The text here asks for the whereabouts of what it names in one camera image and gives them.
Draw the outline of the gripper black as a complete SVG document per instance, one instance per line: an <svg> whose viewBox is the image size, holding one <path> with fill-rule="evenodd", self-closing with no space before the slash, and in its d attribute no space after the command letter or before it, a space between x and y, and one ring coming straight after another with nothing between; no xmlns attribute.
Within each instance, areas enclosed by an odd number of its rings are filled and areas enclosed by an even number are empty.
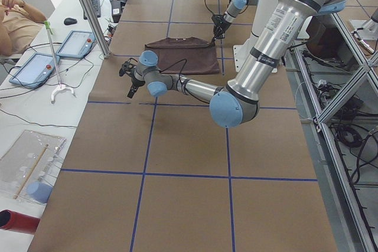
<svg viewBox="0 0 378 252"><path fill-rule="evenodd" d="M128 98L133 98L133 96L138 91L138 87L142 87L145 85L144 80L138 79L134 74L132 75L132 85L127 93Z"/></svg>
<svg viewBox="0 0 378 252"><path fill-rule="evenodd" d="M212 47L216 45L217 40L222 40L224 38L224 34L231 26L231 23L224 21L223 19L215 19L213 27L213 37L209 42L208 46Z"/></svg>

